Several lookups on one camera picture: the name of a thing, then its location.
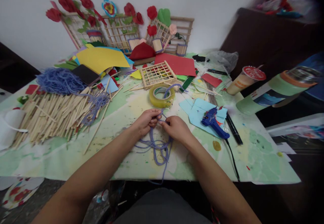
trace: plastic bag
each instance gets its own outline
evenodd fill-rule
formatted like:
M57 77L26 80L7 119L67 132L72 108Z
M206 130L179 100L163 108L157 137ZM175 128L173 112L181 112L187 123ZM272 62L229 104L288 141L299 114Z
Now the plastic bag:
M227 53L224 51L210 52L206 56L206 61L210 60L210 63L214 63L219 66L219 70L222 71L222 65L226 71L230 73L236 66L237 60L239 59L239 53Z

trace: blue glue gun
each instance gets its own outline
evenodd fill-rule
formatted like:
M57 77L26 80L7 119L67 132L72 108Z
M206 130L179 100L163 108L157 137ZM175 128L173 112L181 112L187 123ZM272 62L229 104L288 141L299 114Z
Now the blue glue gun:
M226 133L224 130L221 129L221 127L218 125L216 121L216 114L217 114L217 108L214 107L206 112L205 116L202 118L201 123L205 126L211 126L219 137L222 139L228 139L230 135Z

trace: craft table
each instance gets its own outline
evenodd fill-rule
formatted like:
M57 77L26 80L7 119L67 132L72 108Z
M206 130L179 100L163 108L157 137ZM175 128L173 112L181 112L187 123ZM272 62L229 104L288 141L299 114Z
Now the craft table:
M206 66L203 65L204 63L195 63L198 70L207 70L206 68L201 68ZM202 81L198 80L201 75L200 73L198 74L195 83L202 83ZM220 88L229 81L229 78L225 75L213 74L213 76L223 80L222 84L219 85ZM124 93L124 91L139 82L139 80L132 78L125 80L123 89L109 104L105 118L85 155L83 155L84 149L96 129L96 124L99 122L98 119L91 126L89 132L85 131L79 134L77 138L73 137L68 143L64 138L52 138L43 145L31 147L27 138L17 150L9 149L0 152L0 176L46 177L49 179L67 180L84 162L119 135L123 128L129 127L143 111L152 108L148 90L142 89L134 91L134 93L130 91ZM0 111L20 106L17 98L25 95L26 89L27 86L3 101L0 104ZM192 85L188 89L189 93L176 92L172 107L165 109L164 114L166 116L178 115L181 117L188 124L193 135L217 161L229 178L232 181L237 181L232 158L226 143L190 124L188 115L180 108L179 103L183 100L191 100L192 98L204 99L205 97L204 93L198 92ZM222 95L222 97L216 97L217 103L219 106L228 105L227 108L231 108L231 118L244 142L243 145L237 145L230 132L231 136L228 141L236 160L241 181L253 181L264 184L300 182L299 177L287 160L277 155L276 144L256 115L247 116L236 109L235 104L243 99L242 95L238 93L235 96L231 96L226 92L222 92ZM168 136L161 126L158 125L154 129L154 137L165 140ZM213 141L220 143L220 151L217 151L218 148L215 143L213 144ZM112 179L147 180L162 178L164 166L157 166L155 164L153 150L151 149L146 153L137 153L139 151L141 150L138 148L133 148L130 151ZM196 180L189 163L188 151L176 141L174 141L172 146L164 179Z

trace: small wooden barrel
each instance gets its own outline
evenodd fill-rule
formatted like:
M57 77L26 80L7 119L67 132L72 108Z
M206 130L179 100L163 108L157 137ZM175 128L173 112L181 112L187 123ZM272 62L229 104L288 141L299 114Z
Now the small wooden barrel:
M89 36L91 42L99 41L104 43L102 34L98 30L87 30L87 35Z
M128 39L129 47L131 51L139 44L139 38Z
M153 39L152 42L153 42L154 51L156 53L160 53L163 51L162 42L160 38Z
M176 55L180 56L180 57L184 57L186 55L187 52L187 47L188 45L186 44L178 44L177 45L177 51L176 51Z

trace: red cup lid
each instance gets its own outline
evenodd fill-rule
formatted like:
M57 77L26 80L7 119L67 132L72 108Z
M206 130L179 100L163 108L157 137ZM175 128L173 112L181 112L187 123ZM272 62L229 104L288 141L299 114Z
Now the red cup lid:
M263 71L253 66L243 67L243 72L244 74L255 80L265 80L267 78L266 74Z

